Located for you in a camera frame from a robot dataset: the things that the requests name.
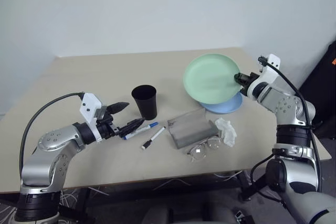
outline marker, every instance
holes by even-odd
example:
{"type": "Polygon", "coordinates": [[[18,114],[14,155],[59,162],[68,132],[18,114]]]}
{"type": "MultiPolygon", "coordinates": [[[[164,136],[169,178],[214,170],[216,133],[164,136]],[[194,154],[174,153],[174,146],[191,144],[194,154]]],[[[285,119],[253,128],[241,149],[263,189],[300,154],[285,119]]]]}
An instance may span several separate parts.
{"type": "Polygon", "coordinates": [[[141,132],[144,132],[144,131],[149,130],[150,128],[152,128],[152,127],[154,127],[154,126],[156,126],[156,125],[158,125],[158,124],[159,124],[158,122],[151,123],[151,124],[149,124],[149,125],[147,125],[147,126],[141,128],[141,129],[137,129],[136,131],[133,131],[132,133],[127,134],[126,136],[123,137],[123,139],[124,139],[124,140],[127,140],[127,139],[129,139],[129,138],[131,138],[131,137],[133,137],[133,136],[138,135],[138,134],[141,133],[141,132]]]}
{"type": "Polygon", "coordinates": [[[144,144],[141,146],[141,148],[142,148],[143,150],[144,150],[144,149],[147,149],[148,146],[151,145],[152,141],[153,141],[154,139],[156,139],[156,137],[157,137],[158,135],[160,135],[161,132],[163,132],[165,128],[166,128],[166,127],[162,127],[162,128],[161,128],[161,129],[160,129],[154,136],[152,136],[151,139],[149,139],[146,143],[144,143],[144,144]]]}

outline green plate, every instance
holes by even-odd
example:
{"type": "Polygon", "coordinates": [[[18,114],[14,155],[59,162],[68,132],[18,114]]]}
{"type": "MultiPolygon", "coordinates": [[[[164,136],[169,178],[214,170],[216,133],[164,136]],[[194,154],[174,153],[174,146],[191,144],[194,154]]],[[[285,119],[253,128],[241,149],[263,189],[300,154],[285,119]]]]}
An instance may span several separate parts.
{"type": "Polygon", "coordinates": [[[194,59],[185,69],[183,84],[196,101],[218,104],[230,100],[239,90],[234,75],[237,64],[221,54],[205,54],[194,59]]]}

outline plastic cup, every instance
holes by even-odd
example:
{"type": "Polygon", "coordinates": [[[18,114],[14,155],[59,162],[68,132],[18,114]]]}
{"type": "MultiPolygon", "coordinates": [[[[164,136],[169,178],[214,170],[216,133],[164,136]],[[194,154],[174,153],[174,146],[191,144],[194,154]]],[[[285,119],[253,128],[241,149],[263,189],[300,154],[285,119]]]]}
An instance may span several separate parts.
{"type": "Polygon", "coordinates": [[[141,85],[133,89],[132,96],[140,110],[141,116],[146,120],[156,118],[156,89],[150,85],[141,85]]]}

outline eyeglasses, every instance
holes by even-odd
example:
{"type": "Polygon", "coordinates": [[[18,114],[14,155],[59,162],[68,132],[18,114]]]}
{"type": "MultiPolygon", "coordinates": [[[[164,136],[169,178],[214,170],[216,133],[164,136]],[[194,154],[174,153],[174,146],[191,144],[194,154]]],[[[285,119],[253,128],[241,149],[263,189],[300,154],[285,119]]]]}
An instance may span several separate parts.
{"type": "Polygon", "coordinates": [[[206,146],[212,150],[218,149],[220,146],[220,139],[221,138],[218,136],[211,136],[191,148],[191,150],[188,152],[188,154],[192,157],[191,162],[195,160],[201,160],[206,156],[206,146]]]}

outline crumpled white tissue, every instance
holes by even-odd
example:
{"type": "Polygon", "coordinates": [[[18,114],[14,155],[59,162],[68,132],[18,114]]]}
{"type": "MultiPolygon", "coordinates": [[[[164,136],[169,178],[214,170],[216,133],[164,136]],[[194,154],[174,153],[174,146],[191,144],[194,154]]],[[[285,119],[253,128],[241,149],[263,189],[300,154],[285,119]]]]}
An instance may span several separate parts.
{"type": "Polygon", "coordinates": [[[220,130],[220,138],[223,139],[224,144],[233,147],[235,145],[235,138],[237,133],[230,121],[225,121],[223,118],[218,118],[215,121],[217,128],[220,130]]]}

